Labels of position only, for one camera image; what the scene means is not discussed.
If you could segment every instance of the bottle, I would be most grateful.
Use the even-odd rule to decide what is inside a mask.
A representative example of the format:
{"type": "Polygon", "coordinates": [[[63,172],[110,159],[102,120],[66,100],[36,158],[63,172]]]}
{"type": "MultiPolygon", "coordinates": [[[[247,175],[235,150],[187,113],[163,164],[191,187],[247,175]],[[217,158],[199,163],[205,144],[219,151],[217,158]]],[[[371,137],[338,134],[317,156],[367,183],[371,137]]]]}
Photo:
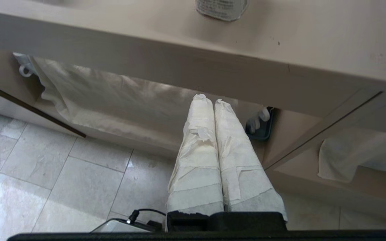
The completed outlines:
{"type": "Polygon", "coordinates": [[[234,21],[247,8],[248,0],[196,0],[196,10],[223,21],[234,21]]]}

